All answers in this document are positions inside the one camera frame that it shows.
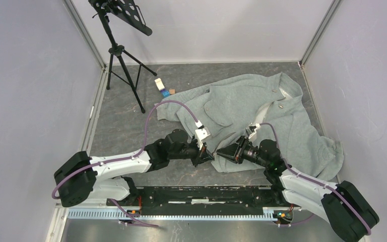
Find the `wall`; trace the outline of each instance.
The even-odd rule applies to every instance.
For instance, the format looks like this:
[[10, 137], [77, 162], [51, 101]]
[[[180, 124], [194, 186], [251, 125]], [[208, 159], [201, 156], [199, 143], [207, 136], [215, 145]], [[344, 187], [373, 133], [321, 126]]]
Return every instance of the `wall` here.
[[[87, 0], [73, 0], [103, 58], [110, 42]], [[135, 0], [146, 36], [109, 14], [116, 42], [146, 63], [298, 61], [331, 0]]]
[[62, 1], [0, 1], [0, 241], [44, 241], [100, 68]]
[[380, 216], [372, 241], [387, 241], [387, 1], [343, 1], [306, 77], [327, 134], [342, 141], [342, 180]]

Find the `garment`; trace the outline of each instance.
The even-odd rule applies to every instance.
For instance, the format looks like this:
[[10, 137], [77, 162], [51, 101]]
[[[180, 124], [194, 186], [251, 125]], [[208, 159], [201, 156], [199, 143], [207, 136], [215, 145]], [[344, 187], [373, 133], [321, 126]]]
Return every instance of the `garment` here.
[[[292, 98], [285, 98], [280, 89]], [[260, 123], [268, 122], [275, 127], [281, 154], [290, 164], [301, 172], [330, 180], [342, 166], [343, 149], [340, 142], [321, 137], [310, 124], [302, 95], [300, 86], [286, 74], [246, 74], [176, 93], [164, 100], [180, 101], [194, 112], [211, 133], [206, 140], [210, 151], [219, 142], [221, 147], [234, 143], [250, 123], [261, 120]], [[157, 107], [157, 112], [158, 119], [181, 122], [191, 136], [197, 129], [189, 112], [180, 105], [166, 103]], [[275, 140], [269, 127], [258, 130], [253, 144], [256, 146], [263, 139]], [[235, 164], [220, 156], [215, 157], [212, 165], [218, 172], [263, 168], [248, 161]]]

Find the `gray jacket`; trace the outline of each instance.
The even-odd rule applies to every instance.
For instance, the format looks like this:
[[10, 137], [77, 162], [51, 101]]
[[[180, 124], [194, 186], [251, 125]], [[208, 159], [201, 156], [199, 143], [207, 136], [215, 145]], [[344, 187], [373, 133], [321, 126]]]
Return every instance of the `gray jacket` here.
[[[285, 98], [280, 88], [292, 98]], [[300, 171], [330, 180], [343, 163], [343, 149], [339, 142], [319, 136], [310, 124], [302, 105], [302, 89], [286, 74], [271, 77], [246, 74], [212, 84], [176, 93], [164, 100], [177, 100], [186, 104], [207, 127], [211, 137], [206, 140], [213, 151], [232, 144], [243, 135], [250, 123], [271, 123], [277, 132], [282, 156]], [[157, 107], [158, 119], [181, 122], [190, 136], [196, 129], [190, 114], [175, 103]], [[274, 139], [272, 130], [262, 126], [254, 145], [263, 139]], [[212, 165], [218, 172], [235, 172], [263, 168], [248, 161], [234, 164], [216, 156]]]

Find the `tripod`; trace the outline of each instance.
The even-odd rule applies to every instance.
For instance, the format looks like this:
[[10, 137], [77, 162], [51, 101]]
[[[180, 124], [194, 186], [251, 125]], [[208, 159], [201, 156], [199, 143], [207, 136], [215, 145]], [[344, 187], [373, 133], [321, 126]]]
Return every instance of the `tripod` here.
[[[139, 82], [139, 77], [140, 77], [140, 70], [142, 69], [142, 67], [144, 67], [146, 70], [148, 70], [150, 73], [152, 73], [154, 76], [157, 76], [156, 72], [154, 72], [153, 70], [151, 70], [150, 68], [148, 68], [145, 64], [143, 64], [142, 62], [140, 62], [137, 58], [135, 58], [133, 55], [131, 55], [130, 53], [128, 53], [126, 50], [125, 50], [125, 47], [123, 45], [118, 45], [115, 41], [115, 38], [113, 38], [113, 35], [112, 35], [112, 31], [110, 30], [110, 27], [109, 27], [109, 18], [108, 16], [106, 15], [107, 12], [106, 10], [104, 10], [103, 8], [101, 8], [100, 6], [97, 6], [96, 4], [92, 4], [92, 6], [94, 7], [94, 9], [97, 11], [97, 15], [99, 16], [100, 18], [100, 21], [103, 25], [103, 28], [104, 30], [106, 31], [106, 34], [107, 36], [109, 37], [109, 40], [110, 40], [110, 43], [112, 44], [112, 48], [109, 49], [109, 53], [110, 53], [110, 63], [109, 63], [109, 75], [107, 77], [107, 85], [106, 85], [106, 89], [109, 90], [110, 89], [110, 76], [111, 74], [114, 74], [115, 76], [117, 76], [118, 78], [120, 78], [122, 81], [124, 81], [125, 83], [127, 83], [130, 87], [131, 87], [131, 90], [133, 91], [134, 93], [134, 96], [136, 97], [136, 100], [137, 100], [137, 103], [139, 103], [139, 106], [140, 106], [140, 110], [142, 111], [142, 113], [145, 113], [145, 109], [143, 108], [142, 106], [142, 102], [140, 101], [139, 99], [139, 96], [137, 94], [137, 84]], [[134, 85], [134, 82], [133, 80], [131, 79], [131, 76], [130, 76], [130, 73], [128, 72], [128, 69], [125, 65], [125, 62], [122, 58], [122, 53], [128, 55], [128, 57], [130, 57], [131, 59], [133, 59], [135, 62], [137, 62], [140, 66], [139, 66], [139, 71], [137, 73], [137, 79], [136, 79], [136, 84]], [[119, 75], [117, 75], [115, 72], [112, 71], [112, 64], [113, 64], [113, 56], [116, 56], [116, 58], [119, 60], [119, 63], [121, 64], [122, 66], [122, 69], [124, 70], [124, 73], [125, 73], [125, 76], [128, 80], [128, 82], [126, 80], [124, 80], [122, 77], [120, 77]]]

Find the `tripod leg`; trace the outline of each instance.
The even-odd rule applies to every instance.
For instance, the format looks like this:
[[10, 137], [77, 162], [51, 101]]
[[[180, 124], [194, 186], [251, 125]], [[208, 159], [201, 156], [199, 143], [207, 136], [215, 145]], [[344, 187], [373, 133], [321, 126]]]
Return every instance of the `tripod leg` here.
[[128, 79], [128, 82], [130, 83], [131, 90], [134, 92], [134, 96], [136, 96], [137, 102], [139, 103], [139, 106], [140, 106], [140, 110], [142, 111], [142, 113], [145, 113], [146, 111], [142, 106], [142, 102], [140, 102], [139, 96], [137, 95], [136, 88], [134, 86], [133, 81], [131, 80], [130, 73], [128, 72], [128, 69], [126, 68], [126, 65], [124, 63], [124, 60], [122, 59], [122, 56], [117, 56], [117, 58], [118, 58], [119, 62], [121, 63], [122, 68], [124, 69], [124, 73]]
[[106, 89], [110, 89], [110, 75], [112, 75], [112, 62], [113, 62], [113, 54], [110, 54], [110, 62], [109, 62], [109, 75], [107, 76], [107, 85]]
[[123, 51], [126, 55], [128, 55], [131, 59], [133, 59], [135, 62], [139, 63], [139, 65], [141, 67], [144, 67], [146, 68], [150, 73], [152, 73], [152, 75], [154, 76], [157, 76], [158, 74], [156, 74], [156, 72], [154, 72], [153, 70], [149, 69], [149, 67], [147, 67], [145, 64], [143, 64], [140, 60], [138, 60], [137, 58], [135, 58], [134, 56], [132, 56], [130, 53], [128, 53], [127, 51]]

